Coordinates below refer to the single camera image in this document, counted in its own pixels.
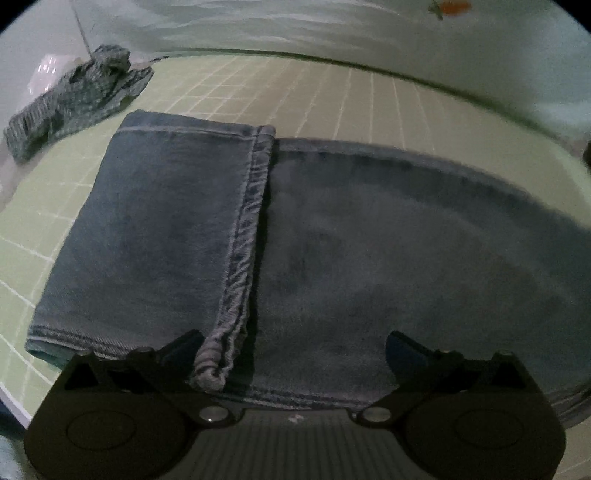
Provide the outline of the green grid cutting mat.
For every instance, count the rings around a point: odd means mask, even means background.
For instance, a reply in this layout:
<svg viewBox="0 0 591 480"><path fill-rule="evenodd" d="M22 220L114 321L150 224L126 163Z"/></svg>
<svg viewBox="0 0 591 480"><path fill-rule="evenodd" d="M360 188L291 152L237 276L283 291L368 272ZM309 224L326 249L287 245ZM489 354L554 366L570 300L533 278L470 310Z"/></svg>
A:
<svg viewBox="0 0 591 480"><path fill-rule="evenodd" d="M461 97L391 75L279 56L159 61L133 109L443 157L503 178L582 224L590 174L577 147ZM39 159L1 162L1 398L27 424L57 377L25 350L47 276L121 123L113 116Z"/></svg>

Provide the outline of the clear plastic bag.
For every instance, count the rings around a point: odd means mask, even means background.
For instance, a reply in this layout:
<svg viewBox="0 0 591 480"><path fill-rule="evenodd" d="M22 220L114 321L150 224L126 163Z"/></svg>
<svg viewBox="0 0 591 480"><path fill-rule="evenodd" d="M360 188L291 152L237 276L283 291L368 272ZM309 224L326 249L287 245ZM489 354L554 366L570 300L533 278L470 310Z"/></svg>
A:
<svg viewBox="0 0 591 480"><path fill-rule="evenodd" d="M69 70L81 65L84 60L74 55L46 54L35 68L26 84L26 89L19 98L16 113L54 87L58 80ZM50 147L45 146L29 161L16 162L10 153L4 133L1 133L1 209L11 201L21 181L39 164Z"/></svg>

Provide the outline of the blue denim jeans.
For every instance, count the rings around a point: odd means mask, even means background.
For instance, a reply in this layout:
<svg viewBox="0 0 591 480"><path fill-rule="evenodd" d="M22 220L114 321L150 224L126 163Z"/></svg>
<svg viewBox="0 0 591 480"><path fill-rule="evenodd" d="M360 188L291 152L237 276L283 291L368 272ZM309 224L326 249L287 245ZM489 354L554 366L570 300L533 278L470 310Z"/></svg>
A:
<svg viewBox="0 0 591 480"><path fill-rule="evenodd" d="M276 407L389 393L388 335L517 355L590 414L590 232L517 187L399 149L137 110L114 133L25 347L64 366L195 330L194 386Z"/></svg>

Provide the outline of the pale carrot print sheet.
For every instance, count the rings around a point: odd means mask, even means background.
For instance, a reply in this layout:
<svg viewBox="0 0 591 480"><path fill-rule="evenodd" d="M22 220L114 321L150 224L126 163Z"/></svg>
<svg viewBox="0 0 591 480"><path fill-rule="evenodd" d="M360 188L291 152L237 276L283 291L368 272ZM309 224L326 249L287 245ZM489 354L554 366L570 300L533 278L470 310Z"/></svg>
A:
<svg viewBox="0 0 591 480"><path fill-rule="evenodd" d="M468 95L563 140L590 136L590 35L552 1L77 1L73 9L91 47L362 65Z"/></svg>

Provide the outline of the blue checked shirt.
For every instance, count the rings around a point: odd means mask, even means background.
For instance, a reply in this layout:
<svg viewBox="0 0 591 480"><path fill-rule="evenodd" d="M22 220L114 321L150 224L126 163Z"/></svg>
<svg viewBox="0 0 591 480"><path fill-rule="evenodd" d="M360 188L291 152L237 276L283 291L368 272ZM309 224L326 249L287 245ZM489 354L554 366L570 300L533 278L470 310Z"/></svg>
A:
<svg viewBox="0 0 591 480"><path fill-rule="evenodd" d="M147 86L151 66L134 68L130 52L101 45L90 59L64 75L47 92L13 115L3 131L18 164L46 147L87 129L126 108Z"/></svg>

